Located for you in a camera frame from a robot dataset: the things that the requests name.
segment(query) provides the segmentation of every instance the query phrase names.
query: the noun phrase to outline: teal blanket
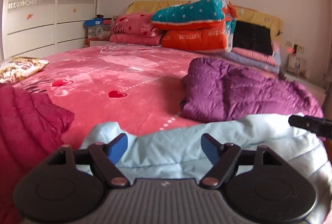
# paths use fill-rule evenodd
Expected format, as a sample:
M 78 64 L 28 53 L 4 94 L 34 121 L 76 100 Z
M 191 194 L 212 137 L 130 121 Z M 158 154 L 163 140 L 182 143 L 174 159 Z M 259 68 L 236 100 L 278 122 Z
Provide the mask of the teal blanket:
M 331 208 L 331 164 L 316 135 L 290 127 L 284 115 L 248 115 L 240 120 L 202 124 L 137 137 L 115 122 L 95 126 L 81 148 L 97 141 L 109 143 L 120 133 L 128 136 L 128 150 L 117 167 L 133 183 L 135 178 L 195 178 L 199 181 L 212 167 L 200 147 L 202 134 L 208 133 L 221 144 L 232 142 L 242 149 L 269 146 L 298 170 L 316 188 L 318 206 L 308 220 L 323 223 Z M 79 167 L 89 172 L 87 167 Z M 251 167 L 239 168 L 239 173 Z

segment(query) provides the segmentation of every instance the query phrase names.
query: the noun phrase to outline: wall socket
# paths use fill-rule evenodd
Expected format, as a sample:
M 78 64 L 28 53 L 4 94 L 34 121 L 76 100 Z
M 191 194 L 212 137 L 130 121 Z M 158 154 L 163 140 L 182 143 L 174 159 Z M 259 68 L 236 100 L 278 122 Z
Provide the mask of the wall socket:
M 296 43 L 296 42 L 286 40 L 285 46 L 287 48 L 292 48 L 293 49 L 294 48 L 294 44 L 298 45 L 297 53 L 303 54 L 304 53 L 304 47 L 302 45 Z

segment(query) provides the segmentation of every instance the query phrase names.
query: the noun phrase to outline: wardrobe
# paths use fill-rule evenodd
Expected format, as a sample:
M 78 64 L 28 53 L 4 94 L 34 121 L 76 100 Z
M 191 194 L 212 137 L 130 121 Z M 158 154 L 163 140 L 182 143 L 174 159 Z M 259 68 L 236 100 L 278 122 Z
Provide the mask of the wardrobe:
M 96 0 L 4 0 L 3 57 L 43 58 L 82 48 L 85 20 L 96 15 Z

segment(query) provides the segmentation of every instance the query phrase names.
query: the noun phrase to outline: purple puffer jacket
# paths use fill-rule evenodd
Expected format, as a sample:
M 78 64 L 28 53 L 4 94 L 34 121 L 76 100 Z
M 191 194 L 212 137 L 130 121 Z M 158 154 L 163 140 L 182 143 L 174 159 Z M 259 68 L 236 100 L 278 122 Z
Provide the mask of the purple puffer jacket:
M 250 114 L 323 117 L 317 100 L 301 84 L 265 78 L 255 70 L 236 67 L 216 58 L 191 61 L 182 78 L 186 98 L 184 117 L 202 122 L 237 120 Z

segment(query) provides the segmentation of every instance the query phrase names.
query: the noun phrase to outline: white nightstand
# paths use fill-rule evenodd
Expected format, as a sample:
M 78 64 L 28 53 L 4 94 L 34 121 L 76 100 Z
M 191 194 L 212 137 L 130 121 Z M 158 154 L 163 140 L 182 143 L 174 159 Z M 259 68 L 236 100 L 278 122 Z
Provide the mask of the white nightstand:
M 282 76 L 283 80 L 296 81 L 300 84 L 303 84 L 307 88 L 307 90 L 309 90 L 311 92 L 311 94 L 316 98 L 316 100 L 318 100 L 319 105 L 320 106 L 323 105 L 323 102 L 326 97 L 325 89 L 308 82 L 304 78 L 296 77 L 295 75 L 288 73 L 288 72 L 280 73 L 280 75 Z

